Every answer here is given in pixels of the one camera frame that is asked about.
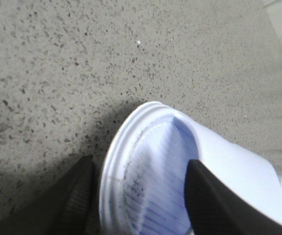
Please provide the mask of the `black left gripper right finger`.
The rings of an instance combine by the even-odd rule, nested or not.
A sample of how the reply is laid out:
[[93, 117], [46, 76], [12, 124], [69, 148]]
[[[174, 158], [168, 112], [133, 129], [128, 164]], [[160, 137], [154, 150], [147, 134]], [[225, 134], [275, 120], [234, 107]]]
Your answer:
[[202, 162], [190, 160], [185, 207], [196, 235], [282, 235], [282, 225], [243, 201]]

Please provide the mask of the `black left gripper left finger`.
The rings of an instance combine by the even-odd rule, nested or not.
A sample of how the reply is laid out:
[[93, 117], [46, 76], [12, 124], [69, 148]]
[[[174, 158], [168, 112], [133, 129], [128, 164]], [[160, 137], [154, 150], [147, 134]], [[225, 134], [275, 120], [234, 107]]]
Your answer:
[[0, 221], [0, 235], [82, 235], [93, 177], [92, 159], [83, 156], [42, 196]]

